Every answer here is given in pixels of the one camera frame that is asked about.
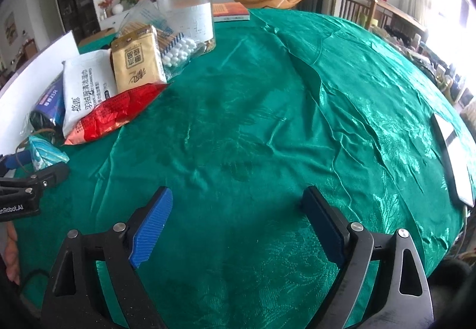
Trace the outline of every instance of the red snack bag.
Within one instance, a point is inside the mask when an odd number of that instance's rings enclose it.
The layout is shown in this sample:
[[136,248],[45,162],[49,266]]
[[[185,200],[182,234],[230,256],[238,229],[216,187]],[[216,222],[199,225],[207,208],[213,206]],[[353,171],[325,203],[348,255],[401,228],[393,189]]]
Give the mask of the red snack bag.
[[105,100],[82,118],[66,137],[65,145],[95,141],[137,117],[167,87],[148,84]]

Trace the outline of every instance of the blue gripper pad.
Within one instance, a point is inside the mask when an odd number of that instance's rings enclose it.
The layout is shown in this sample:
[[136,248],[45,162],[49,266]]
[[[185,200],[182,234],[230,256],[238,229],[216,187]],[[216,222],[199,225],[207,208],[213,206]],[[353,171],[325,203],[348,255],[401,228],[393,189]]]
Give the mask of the blue gripper pad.
[[341,268],[348,231],[338,220],[332,207],[315,187],[308,187],[302,196],[302,207],[311,223],[329,262]]
[[172,210],[173,196],[170,189],[166,189],[160,194],[155,204],[148,212],[144,221],[137,229],[133,238],[132,251],[129,256],[130,264],[138,269],[142,262],[151,256],[157,239],[164,229],[168,215]]

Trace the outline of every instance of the metal screw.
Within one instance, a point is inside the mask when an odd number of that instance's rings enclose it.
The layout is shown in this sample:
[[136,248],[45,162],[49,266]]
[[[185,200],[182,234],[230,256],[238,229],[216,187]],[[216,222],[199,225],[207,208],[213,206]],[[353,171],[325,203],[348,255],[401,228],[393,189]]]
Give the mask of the metal screw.
[[116,232],[122,232],[126,229],[126,225],[124,223],[116,223],[112,229]]
[[350,225],[350,228],[352,228],[356,232],[360,232],[364,230],[364,226],[356,221]]
[[68,232],[68,238],[74,239],[76,236],[78,236],[77,229],[72,229],[71,231]]
[[402,238],[408,238],[410,236],[410,233],[404,229],[404,228],[401,228],[398,230],[398,234],[402,237]]

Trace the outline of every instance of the plant pot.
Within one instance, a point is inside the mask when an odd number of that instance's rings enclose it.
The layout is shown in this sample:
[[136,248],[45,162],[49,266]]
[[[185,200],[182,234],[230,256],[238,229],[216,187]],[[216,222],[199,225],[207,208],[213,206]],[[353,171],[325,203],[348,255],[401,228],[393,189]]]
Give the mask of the plant pot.
[[124,7],[121,4],[116,4],[112,7],[112,14],[120,14],[124,11]]

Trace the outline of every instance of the book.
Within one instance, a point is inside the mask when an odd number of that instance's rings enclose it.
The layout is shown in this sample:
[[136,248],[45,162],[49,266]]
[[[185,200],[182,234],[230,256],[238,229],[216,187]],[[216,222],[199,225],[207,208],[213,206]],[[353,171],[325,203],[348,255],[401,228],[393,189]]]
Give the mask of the book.
[[213,21],[239,21],[249,20],[249,11],[239,2],[226,2],[213,4]]

